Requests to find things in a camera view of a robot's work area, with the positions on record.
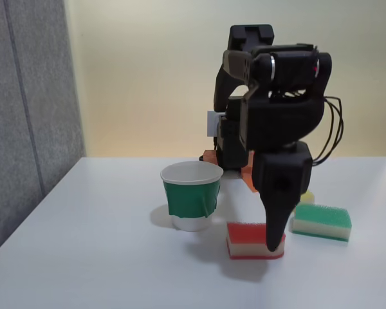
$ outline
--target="paper cup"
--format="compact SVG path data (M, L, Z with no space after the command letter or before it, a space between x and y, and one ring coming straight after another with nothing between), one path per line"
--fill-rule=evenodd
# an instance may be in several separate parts
M222 168L202 161L176 163L161 171L169 214L177 228L193 232L210 225L222 175Z

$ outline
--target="cream wall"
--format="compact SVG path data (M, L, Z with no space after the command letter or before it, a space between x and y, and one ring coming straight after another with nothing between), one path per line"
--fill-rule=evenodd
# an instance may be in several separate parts
M386 155L386 0L66 0L89 156L199 156L233 24L270 23L276 44L333 58L343 99L336 155ZM328 115L306 140L318 153Z

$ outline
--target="white table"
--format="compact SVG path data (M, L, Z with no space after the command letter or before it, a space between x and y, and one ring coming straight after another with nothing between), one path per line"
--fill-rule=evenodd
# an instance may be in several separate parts
M350 212L350 242L286 232L275 261L228 258L225 221L264 221L235 173L208 230L172 227L160 171L182 160L81 159L0 248L0 309L386 308L386 158L314 168L317 202Z

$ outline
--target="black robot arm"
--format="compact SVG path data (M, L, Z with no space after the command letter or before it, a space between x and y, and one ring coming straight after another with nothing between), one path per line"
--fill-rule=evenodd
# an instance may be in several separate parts
M217 74L214 110L226 111L217 130L217 160L225 169L248 163L266 210L267 246L274 251L286 222L308 189L313 159L300 139L324 113L331 57L310 44L272 46L270 25L233 26ZM247 85L242 97L234 89Z

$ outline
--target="green sponge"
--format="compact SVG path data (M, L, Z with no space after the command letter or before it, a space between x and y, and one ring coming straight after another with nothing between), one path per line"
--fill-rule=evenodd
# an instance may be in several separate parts
M292 227L295 234L349 241L351 229L346 209L312 204L296 207Z

